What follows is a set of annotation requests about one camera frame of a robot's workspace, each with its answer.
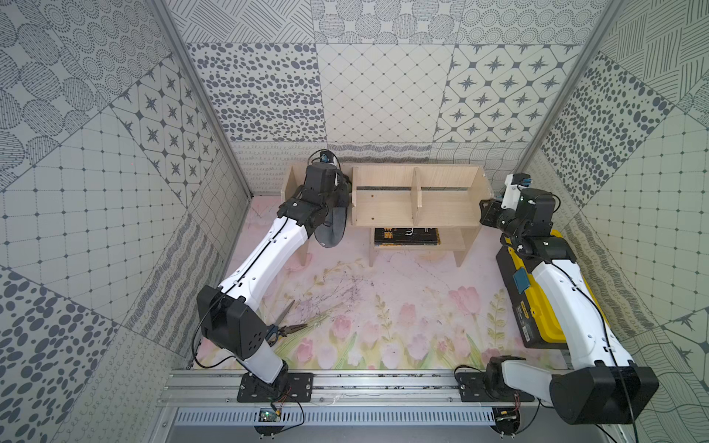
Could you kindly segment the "green grey cleaning cloth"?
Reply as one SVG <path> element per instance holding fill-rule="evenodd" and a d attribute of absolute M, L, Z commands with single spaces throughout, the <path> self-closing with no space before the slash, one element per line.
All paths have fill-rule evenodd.
<path fill-rule="evenodd" d="M 316 241 L 324 248 L 337 247 L 345 236 L 349 205 L 321 205 L 313 222 Z"/>

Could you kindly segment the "light wooden bookshelf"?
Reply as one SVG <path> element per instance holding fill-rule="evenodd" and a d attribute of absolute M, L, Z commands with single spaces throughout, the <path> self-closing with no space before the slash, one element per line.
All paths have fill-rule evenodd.
<path fill-rule="evenodd" d="M 338 182 L 347 192 L 347 224 L 367 228 L 369 263 L 385 245 L 377 228 L 435 228 L 437 245 L 391 245 L 391 250 L 452 252 L 461 267 L 481 229 L 480 201 L 493 197 L 480 166 L 454 164 L 347 164 Z"/>

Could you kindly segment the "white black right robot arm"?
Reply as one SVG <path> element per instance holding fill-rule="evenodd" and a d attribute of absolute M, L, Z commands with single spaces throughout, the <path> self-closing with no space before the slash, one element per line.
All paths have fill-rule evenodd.
<path fill-rule="evenodd" d="M 554 374 L 520 357 L 493 357 L 486 387 L 526 392 L 570 425 L 632 425 L 657 392 L 657 376 L 637 365 L 612 333 L 571 246 L 552 233 L 556 204 L 548 192 L 511 185 L 503 199 L 481 201 L 480 221 L 500 230 L 503 252 L 520 258 L 526 280 L 550 303 L 572 370 Z"/>

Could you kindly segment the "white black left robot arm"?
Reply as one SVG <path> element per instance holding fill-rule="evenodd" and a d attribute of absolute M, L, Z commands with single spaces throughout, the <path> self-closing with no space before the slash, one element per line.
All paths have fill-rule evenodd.
<path fill-rule="evenodd" d="M 279 207 L 269 232 L 242 265 L 218 286 L 204 286 L 197 296 L 197 334 L 227 350 L 252 376 L 268 387 L 286 384 L 286 363 L 268 338 L 273 329 L 258 315 L 271 282 L 300 247 L 314 237 L 325 248 L 345 235 L 350 181 L 331 162 L 306 168 L 305 182 Z"/>

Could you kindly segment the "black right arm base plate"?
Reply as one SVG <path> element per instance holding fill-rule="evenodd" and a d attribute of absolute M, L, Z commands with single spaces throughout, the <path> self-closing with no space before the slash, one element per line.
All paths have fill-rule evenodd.
<path fill-rule="evenodd" d="M 523 391 L 507 387 L 504 383 L 496 383 L 482 372 L 456 371 L 453 374 L 459 389 L 462 402 L 534 402 L 535 397 Z"/>

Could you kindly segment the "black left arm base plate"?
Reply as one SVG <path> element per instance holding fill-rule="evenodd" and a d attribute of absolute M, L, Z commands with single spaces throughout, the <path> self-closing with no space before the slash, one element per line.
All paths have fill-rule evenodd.
<path fill-rule="evenodd" d="M 240 403 L 310 402 L 314 374 L 308 372 L 282 372 L 269 384 L 247 373 L 241 378 L 237 401 Z"/>

